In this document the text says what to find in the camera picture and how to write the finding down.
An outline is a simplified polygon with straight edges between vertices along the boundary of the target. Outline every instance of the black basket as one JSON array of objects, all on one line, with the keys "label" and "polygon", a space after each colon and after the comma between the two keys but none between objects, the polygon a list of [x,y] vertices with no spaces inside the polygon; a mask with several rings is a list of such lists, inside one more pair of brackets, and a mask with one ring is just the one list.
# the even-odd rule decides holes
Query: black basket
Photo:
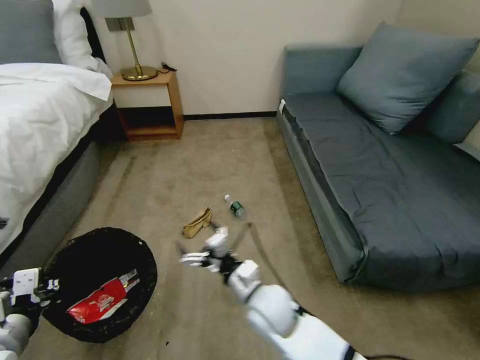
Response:
[{"label": "black basket", "polygon": [[[140,282],[111,317],[83,324],[67,313],[72,305],[103,284],[133,269]],[[95,229],[70,240],[45,274],[59,279],[60,289],[43,316],[62,333],[89,343],[105,343],[127,331],[147,306],[157,284],[157,264],[147,244],[130,232],[113,227]]]}]

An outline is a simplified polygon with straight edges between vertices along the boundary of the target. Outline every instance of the brass lamp base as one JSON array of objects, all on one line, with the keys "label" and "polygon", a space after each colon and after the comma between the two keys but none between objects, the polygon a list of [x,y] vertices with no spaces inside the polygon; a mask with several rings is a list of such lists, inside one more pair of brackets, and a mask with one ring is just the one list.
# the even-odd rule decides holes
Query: brass lamp base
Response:
[{"label": "brass lamp base", "polygon": [[137,71],[136,67],[122,69],[121,77],[128,81],[144,81],[153,79],[159,74],[159,71],[151,66],[139,66],[139,68],[140,71]]}]

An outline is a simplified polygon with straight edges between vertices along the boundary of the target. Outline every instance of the white wall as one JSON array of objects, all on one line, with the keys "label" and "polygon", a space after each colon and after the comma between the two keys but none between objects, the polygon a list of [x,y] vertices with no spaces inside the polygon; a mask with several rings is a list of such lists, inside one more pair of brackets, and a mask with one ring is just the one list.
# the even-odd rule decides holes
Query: white wall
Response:
[{"label": "white wall", "polygon": [[[480,0],[404,0],[396,24],[438,34],[480,37]],[[468,67],[480,72],[480,51]]]},{"label": "white wall", "polygon": [[[290,43],[362,43],[402,0],[150,0],[135,18],[140,62],[178,68],[185,114],[276,109],[283,47]],[[131,66],[124,32],[95,26],[109,66]]]}]

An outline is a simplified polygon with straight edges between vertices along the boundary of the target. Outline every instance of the white duvet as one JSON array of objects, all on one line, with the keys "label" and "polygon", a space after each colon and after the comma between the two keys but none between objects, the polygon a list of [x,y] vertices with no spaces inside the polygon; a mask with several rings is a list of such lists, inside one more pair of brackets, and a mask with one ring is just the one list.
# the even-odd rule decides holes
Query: white duvet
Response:
[{"label": "white duvet", "polygon": [[104,74],[73,66],[0,65],[0,253],[108,107],[110,88]]}]

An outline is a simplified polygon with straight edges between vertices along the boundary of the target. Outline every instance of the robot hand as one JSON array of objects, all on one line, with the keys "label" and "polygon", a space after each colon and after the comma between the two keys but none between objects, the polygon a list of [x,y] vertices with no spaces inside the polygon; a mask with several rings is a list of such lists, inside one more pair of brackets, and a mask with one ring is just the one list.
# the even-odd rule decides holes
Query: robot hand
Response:
[{"label": "robot hand", "polygon": [[58,279],[42,281],[40,268],[16,271],[0,283],[0,360],[17,360],[36,330],[42,308],[59,288]]},{"label": "robot hand", "polygon": [[202,252],[181,250],[180,262],[215,269],[237,298],[246,305],[253,329],[288,360],[365,360],[348,342],[317,317],[309,314],[279,285],[262,285],[259,266],[237,261],[227,245],[226,227],[217,228]]}]

